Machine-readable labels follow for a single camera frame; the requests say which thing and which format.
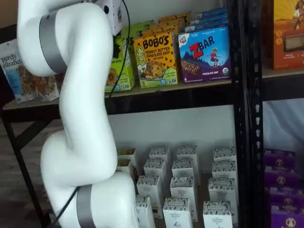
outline white product box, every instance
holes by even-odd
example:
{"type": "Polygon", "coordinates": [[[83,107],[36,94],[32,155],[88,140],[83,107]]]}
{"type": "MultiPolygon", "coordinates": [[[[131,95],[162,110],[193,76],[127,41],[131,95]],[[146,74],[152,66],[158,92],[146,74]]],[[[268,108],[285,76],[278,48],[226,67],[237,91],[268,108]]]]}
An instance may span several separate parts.
{"type": "Polygon", "coordinates": [[[189,158],[174,160],[172,174],[173,177],[193,177],[196,181],[193,170],[193,160],[189,158]]]}
{"type": "Polygon", "coordinates": [[[150,158],[161,158],[166,161],[166,167],[167,167],[167,176],[168,180],[170,181],[172,178],[172,157],[171,157],[171,151],[170,147],[167,146],[157,146],[152,147],[149,153],[150,158]]]}
{"type": "Polygon", "coordinates": [[[193,177],[173,177],[170,184],[172,198],[190,200],[190,211],[193,222],[198,221],[197,188],[193,177]]]}
{"type": "Polygon", "coordinates": [[[116,171],[127,173],[135,183],[133,169],[129,159],[118,160],[116,171]]]}
{"type": "Polygon", "coordinates": [[[205,201],[203,217],[206,228],[232,228],[230,204],[227,201],[205,201]]]}
{"type": "Polygon", "coordinates": [[[162,219],[163,194],[159,176],[140,176],[137,181],[139,195],[150,196],[154,218],[162,219]]]}
{"type": "Polygon", "coordinates": [[[177,158],[183,159],[183,158],[190,158],[193,160],[193,169],[194,169],[194,175],[195,179],[200,185],[200,160],[197,155],[197,146],[196,145],[189,145],[189,146],[181,146],[177,150],[177,158]]]}
{"type": "Polygon", "coordinates": [[[189,199],[166,198],[163,213],[166,228],[193,228],[189,199]]]}
{"type": "Polygon", "coordinates": [[[136,213],[139,228],[155,228],[150,196],[136,196],[136,213]]]}
{"type": "Polygon", "coordinates": [[[212,177],[213,178],[232,178],[236,182],[237,190],[237,205],[238,205],[238,172],[237,163],[235,161],[224,160],[214,161],[212,164],[212,177]]]}
{"type": "Polygon", "coordinates": [[[208,189],[211,202],[230,202],[232,223],[238,226],[238,204],[235,180],[231,178],[210,178],[208,189]]]}
{"type": "Polygon", "coordinates": [[[118,151],[118,159],[129,159],[133,169],[134,179],[137,180],[139,174],[142,173],[138,165],[137,150],[135,148],[131,149],[121,149],[118,151]]]}
{"type": "Polygon", "coordinates": [[[170,196],[170,181],[167,176],[166,161],[161,158],[149,158],[143,169],[147,177],[159,176],[164,196],[170,196]]]}

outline cardboard box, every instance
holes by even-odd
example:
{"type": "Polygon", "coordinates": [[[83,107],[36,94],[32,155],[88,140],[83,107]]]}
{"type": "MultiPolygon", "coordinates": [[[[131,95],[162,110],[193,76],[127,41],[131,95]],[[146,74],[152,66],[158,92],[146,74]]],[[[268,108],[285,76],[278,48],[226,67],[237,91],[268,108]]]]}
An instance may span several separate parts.
{"type": "Polygon", "coordinates": [[[190,200],[190,211],[193,222],[198,221],[198,192],[193,177],[173,177],[170,190],[172,198],[190,200]]]}
{"type": "Polygon", "coordinates": [[[166,228],[193,228],[189,199],[166,198],[163,213],[166,228]]]}
{"type": "Polygon", "coordinates": [[[177,158],[189,158],[193,160],[193,169],[195,179],[197,184],[200,185],[200,160],[197,155],[197,146],[196,145],[189,145],[189,146],[180,146],[177,150],[177,158]]]}
{"type": "Polygon", "coordinates": [[[300,176],[295,169],[284,167],[265,166],[265,186],[288,186],[299,187],[300,176]]]}
{"type": "Polygon", "coordinates": [[[150,196],[154,218],[162,219],[163,194],[159,176],[140,176],[137,181],[138,193],[143,196],[150,196]]]}
{"type": "Polygon", "coordinates": [[[147,177],[159,176],[164,196],[170,196],[170,181],[167,175],[166,161],[161,158],[147,159],[143,169],[147,177]]]}
{"type": "MultiPolygon", "coordinates": [[[[126,39],[122,37],[115,37],[116,44],[118,45],[118,53],[114,53],[110,72],[108,75],[108,79],[105,86],[105,92],[111,92],[113,86],[115,85],[119,73],[121,71],[123,60],[124,60],[124,54],[126,50],[126,39]]],[[[117,91],[126,91],[131,90],[133,86],[135,85],[135,78],[134,78],[134,72],[131,65],[130,55],[129,51],[127,50],[127,57],[125,60],[124,68],[122,71],[122,75],[115,87],[115,92],[117,91]]]]}
{"type": "Polygon", "coordinates": [[[141,174],[141,169],[138,165],[137,150],[135,148],[131,149],[120,149],[118,151],[118,160],[120,159],[129,159],[132,165],[133,174],[135,181],[138,179],[138,175],[141,174]]]}
{"type": "Polygon", "coordinates": [[[179,67],[175,35],[172,30],[134,40],[141,88],[177,84],[179,67]]]}
{"type": "Polygon", "coordinates": [[[173,161],[172,165],[172,174],[173,177],[193,177],[195,183],[194,169],[193,169],[193,160],[192,159],[178,159],[173,161]]]}
{"type": "Polygon", "coordinates": [[[150,196],[136,196],[136,213],[139,228],[155,228],[150,196]]]}
{"type": "Polygon", "coordinates": [[[221,26],[179,34],[182,78],[210,82],[230,78],[228,27],[221,26]]]}
{"type": "Polygon", "coordinates": [[[231,208],[228,201],[204,202],[204,224],[206,228],[233,228],[231,208]]]}
{"type": "Polygon", "coordinates": [[[238,203],[235,180],[230,178],[210,178],[208,189],[211,202],[230,202],[232,223],[238,227],[238,203]]]}
{"type": "Polygon", "coordinates": [[[286,168],[294,169],[296,165],[295,152],[265,149],[264,164],[267,166],[284,166],[286,168]]]}

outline product packaging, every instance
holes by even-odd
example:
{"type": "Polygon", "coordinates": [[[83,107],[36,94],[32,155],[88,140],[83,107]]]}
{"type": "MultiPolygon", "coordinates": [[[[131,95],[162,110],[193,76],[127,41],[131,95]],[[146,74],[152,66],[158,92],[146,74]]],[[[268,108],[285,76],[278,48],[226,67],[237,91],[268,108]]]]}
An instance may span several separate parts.
{"type": "Polygon", "coordinates": [[[163,194],[159,176],[140,176],[137,181],[139,195],[150,196],[154,218],[162,219],[163,194]]]}
{"type": "Polygon", "coordinates": [[[155,228],[150,196],[136,196],[136,213],[139,228],[155,228]]]}
{"type": "Polygon", "coordinates": [[[231,208],[228,201],[204,202],[204,224],[206,228],[233,228],[231,208]]]}
{"type": "Polygon", "coordinates": [[[189,146],[180,146],[177,150],[177,158],[184,159],[189,158],[193,161],[193,169],[195,179],[197,184],[200,185],[200,160],[197,155],[197,146],[196,145],[189,145],[189,146]]]}
{"type": "Polygon", "coordinates": [[[198,192],[193,177],[173,177],[170,190],[172,198],[183,198],[190,200],[190,211],[193,222],[198,221],[198,192]]]}
{"type": "MultiPolygon", "coordinates": [[[[115,37],[113,59],[105,86],[106,93],[111,92],[113,86],[115,85],[119,77],[119,73],[122,69],[124,62],[123,60],[124,60],[126,45],[127,45],[126,38],[123,38],[121,36],[115,37]]],[[[127,50],[127,57],[125,60],[124,68],[114,91],[131,90],[134,85],[135,85],[135,78],[131,65],[129,50],[127,50]]]]}
{"type": "Polygon", "coordinates": [[[141,170],[139,169],[138,165],[138,158],[137,158],[137,150],[135,148],[131,149],[121,149],[118,151],[118,160],[120,159],[129,159],[133,169],[133,175],[135,181],[138,179],[138,175],[141,174],[141,170]]]}
{"type": "Polygon", "coordinates": [[[189,199],[166,198],[163,213],[166,228],[193,228],[189,199]]]}
{"type": "Polygon", "coordinates": [[[295,169],[266,166],[264,172],[265,186],[299,187],[300,176],[295,169]]]}
{"type": "Polygon", "coordinates": [[[211,202],[229,201],[233,225],[238,226],[237,191],[234,179],[210,178],[208,183],[211,202]]]}
{"type": "Polygon", "coordinates": [[[170,181],[167,175],[166,161],[161,158],[147,159],[143,169],[147,177],[159,176],[164,196],[170,196],[170,181]]]}
{"type": "Polygon", "coordinates": [[[178,82],[178,49],[173,30],[134,40],[141,88],[170,86],[178,82]]]}
{"type": "Polygon", "coordinates": [[[0,64],[14,93],[17,103],[30,101],[38,96],[32,74],[23,66],[18,52],[17,39],[0,44],[0,64]]]}
{"type": "Polygon", "coordinates": [[[179,34],[179,47],[185,83],[230,78],[227,26],[179,34]]]}
{"type": "Polygon", "coordinates": [[[267,166],[284,166],[294,169],[296,165],[295,152],[265,149],[264,164],[267,166]]]}

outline robotic arm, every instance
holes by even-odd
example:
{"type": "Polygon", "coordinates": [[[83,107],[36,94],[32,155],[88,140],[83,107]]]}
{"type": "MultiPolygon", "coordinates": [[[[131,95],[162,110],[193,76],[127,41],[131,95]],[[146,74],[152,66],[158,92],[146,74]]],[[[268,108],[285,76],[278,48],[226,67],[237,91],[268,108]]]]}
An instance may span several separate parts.
{"type": "Polygon", "coordinates": [[[133,181],[114,173],[117,152],[104,106],[120,0],[82,2],[19,0],[25,67],[38,76],[66,70],[59,100],[64,130],[43,145],[42,179],[56,215],[82,186],[59,220],[62,228],[137,228],[133,181]]]}

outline yellow snack box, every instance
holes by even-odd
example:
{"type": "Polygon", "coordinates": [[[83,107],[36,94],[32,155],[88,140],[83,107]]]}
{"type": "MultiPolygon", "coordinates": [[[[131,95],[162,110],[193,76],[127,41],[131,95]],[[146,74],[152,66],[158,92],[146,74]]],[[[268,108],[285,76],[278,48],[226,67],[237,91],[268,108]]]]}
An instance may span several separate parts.
{"type": "Polygon", "coordinates": [[[191,14],[191,12],[186,12],[186,13],[179,13],[179,14],[172,15],[172,16],[166,16],[166,17],[163,17],[163,18],[159,18],[158,22],[162,23],[162,22],[168,21],[168,20],[176,20],[176,19],[179,19],[179,18],[184,18],[185,25],[189,25],[190,24],[190,17],[191,17],[190,14],[191,14]]]}
{"type": "Polygon", "coordinates": [[[175,43],[174,30],[138,37],[134,40],[141,88],[177,84],[178,52],[175,43]]]}

